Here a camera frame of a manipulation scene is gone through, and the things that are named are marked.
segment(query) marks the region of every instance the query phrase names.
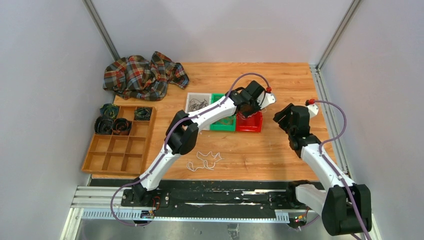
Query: wooden tray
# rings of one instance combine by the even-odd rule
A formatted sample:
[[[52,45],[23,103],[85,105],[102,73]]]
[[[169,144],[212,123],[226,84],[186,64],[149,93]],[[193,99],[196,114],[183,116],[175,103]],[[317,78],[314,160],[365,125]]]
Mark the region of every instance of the wooden tray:
[[[150,120],[136,121],[134,111],[137,108],[151,108]],[[156,109],[150,106],[120,106],[117,118],[132,122],[129,136],[95,133],[81,168],[84,173],[136,175],[145,171]]]

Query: wooden tabletop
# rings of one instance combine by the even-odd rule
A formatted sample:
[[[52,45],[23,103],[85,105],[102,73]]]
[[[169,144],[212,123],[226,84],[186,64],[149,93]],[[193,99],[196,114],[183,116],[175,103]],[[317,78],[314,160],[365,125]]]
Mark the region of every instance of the wooden tabletop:
[[[289,147],[286,133],[273,121],[274,114],[289,103],[303,105],[306,99],[318,99],[309,65],[307,63],[229,63],[196,62],[183,63],[190,83],[186,89],[169,85],[167,95],[161,101],[145,101],[136,98],[124,100],[116,97],[119,106],[153,106],[157,110],[147,166],[153,162],[164,143],[165,132],[175,113],[185,109],[187,93],[226,93],[241,74],[255,72],[265,76],[275,94],[277,102],[263,113],[261,133],[220,132],[204,130],[197,137],[195,148],[179,158],[165,174],[165,179],[179,180],[247,180],[247,181],[291,181],[318,180],[311,168],[297,157]],[[246,76],[236,87],[246,87],[251,80],[266,86],[256,76]],[[310,120],[310,131],[321,141],[329,138],[324,117],[320,112]],[[201,167],[197,152],[207,154],[220,152],[223,160],[214,170],[187,169],[187,163]],[[331,144],[326,151],[335,161]],[[212,157],[206,158],[213,164]],[[128,178],[128,176],[93,175],[93,178]]]

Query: red cable connector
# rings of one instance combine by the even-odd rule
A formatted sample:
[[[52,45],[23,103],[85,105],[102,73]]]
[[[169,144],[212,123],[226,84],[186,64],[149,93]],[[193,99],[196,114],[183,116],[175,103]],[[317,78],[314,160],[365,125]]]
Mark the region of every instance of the red cable connector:
[[[314,103],[315,103],[315,99],[312,98],[312,99],[306,100],[305,105],[309,106],[309,105],[312,105]]]

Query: white cord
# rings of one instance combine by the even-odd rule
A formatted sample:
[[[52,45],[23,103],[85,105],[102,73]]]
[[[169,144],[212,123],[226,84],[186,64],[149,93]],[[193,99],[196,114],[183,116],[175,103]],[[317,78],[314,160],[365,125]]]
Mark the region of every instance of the white cord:
[[[208,166],[208,161],[205,160],[205,159],[202,159],[201,157],[199,157],[199,154],[202,155],[203,157],[207,157],[210,154],[213,157],[213,159],[216,159],[217,157],[219,157],[219,159],[213,162],[213,166]],[[198,166],[198,167],[194,168],[193,162],[191,162],[191,161],[187,162],[187,169],[190,170],[190,171],[192,171],[192,172],[195,172],[198,169],[214,170],[215,164],[217,162],[219,162],[220,160],[223,160],[224,159],[224,158],[221,157],[220,152],[218,152],[217,154],[214,155],[211,151],[208,152],[206,155],[198,151],[196,153],[196,157],[199,160],[202,160],[203,161],[203,166]]]

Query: plaid cloth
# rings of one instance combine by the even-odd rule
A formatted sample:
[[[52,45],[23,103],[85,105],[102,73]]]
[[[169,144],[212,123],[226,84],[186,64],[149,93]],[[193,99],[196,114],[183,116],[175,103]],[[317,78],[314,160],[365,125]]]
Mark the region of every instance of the plaid cloth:
[[[123,99],[159,101],[167,94],[168,83],[185,89],[189,77],[181,63],[155,51],[150,63],[144,57],[134,55],[109,65],[104,71],[103,89],[114,91]]]

